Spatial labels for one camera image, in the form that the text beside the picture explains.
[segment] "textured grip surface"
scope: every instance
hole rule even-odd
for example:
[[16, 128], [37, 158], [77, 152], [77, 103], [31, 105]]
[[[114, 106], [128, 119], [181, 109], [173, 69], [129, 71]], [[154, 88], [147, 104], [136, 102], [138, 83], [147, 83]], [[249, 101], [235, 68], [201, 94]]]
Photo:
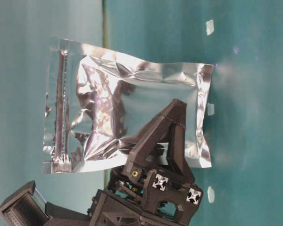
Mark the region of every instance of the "textured grip surface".
[[10, 226], [42, 226], [49, 220], [30, 194], [13, 204], [4, 216]]

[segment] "silver foil bag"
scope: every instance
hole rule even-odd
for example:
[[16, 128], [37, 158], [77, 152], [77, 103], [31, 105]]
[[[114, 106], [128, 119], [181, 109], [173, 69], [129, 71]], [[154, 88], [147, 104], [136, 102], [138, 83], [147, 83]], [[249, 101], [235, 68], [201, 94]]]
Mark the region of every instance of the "silver foil bag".
[[[185, 156], [211, 167], [202, 124], [213, 66], [157, 64], [52, 38], [46, 93], [44, 173], [124, 165], [134, 135], [174, 98], [187, 103]], [[167, 144], [159, 147], [165, 149]], [[165, 156], [156, 161], [164, 164]]]

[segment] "screw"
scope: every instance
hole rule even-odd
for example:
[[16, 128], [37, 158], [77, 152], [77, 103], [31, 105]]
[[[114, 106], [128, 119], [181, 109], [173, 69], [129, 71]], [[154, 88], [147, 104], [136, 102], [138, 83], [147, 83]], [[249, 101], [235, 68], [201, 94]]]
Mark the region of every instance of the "screw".
[[138, 176], [138, 172], [137, 172], [136, 170], [134, 170], [134, 171], [132, 172], [132, 176], [133, 176], [133, 177], [137, 177], [137, 176]]

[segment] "teal wall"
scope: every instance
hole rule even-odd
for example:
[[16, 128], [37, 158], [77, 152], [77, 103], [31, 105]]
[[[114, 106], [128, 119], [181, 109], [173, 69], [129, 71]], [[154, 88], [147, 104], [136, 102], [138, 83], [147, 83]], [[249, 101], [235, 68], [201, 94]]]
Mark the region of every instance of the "teal wall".
[[[215, 65], [198, 226], [283, 226], [283, 0], [105, 0], [106, 47]], [[207, 36], [206, 22], [215, 31]]]
[[27, 76], [23, 7], [24, 0], [0, 1], [0, 204], [25, 183]]
[[52, 34], [101, 46], [101, 1], [0, 0], [0, 204], [34, 179], [48, 201], [86, 212], [103, 187], [102, 171], [42, 174]]

